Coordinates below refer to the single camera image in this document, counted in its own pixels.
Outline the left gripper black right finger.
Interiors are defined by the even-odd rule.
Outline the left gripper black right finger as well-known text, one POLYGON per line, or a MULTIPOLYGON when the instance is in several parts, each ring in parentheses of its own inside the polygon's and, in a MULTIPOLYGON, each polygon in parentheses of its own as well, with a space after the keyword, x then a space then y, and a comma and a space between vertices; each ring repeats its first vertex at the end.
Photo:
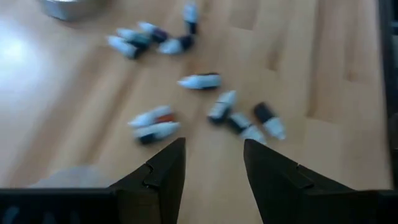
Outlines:
POLYGON ((244 163, 264 223, 326 223, 308 194, 352 191, 253 139, 244 142, 244 163))

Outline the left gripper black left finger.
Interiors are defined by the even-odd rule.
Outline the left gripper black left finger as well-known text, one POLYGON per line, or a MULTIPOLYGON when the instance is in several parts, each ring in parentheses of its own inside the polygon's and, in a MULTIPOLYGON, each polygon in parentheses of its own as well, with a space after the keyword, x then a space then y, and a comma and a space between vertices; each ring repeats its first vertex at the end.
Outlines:
POLYGON ((185 183, 185 138, 115 182, 121 223, 176 224, 185 183))

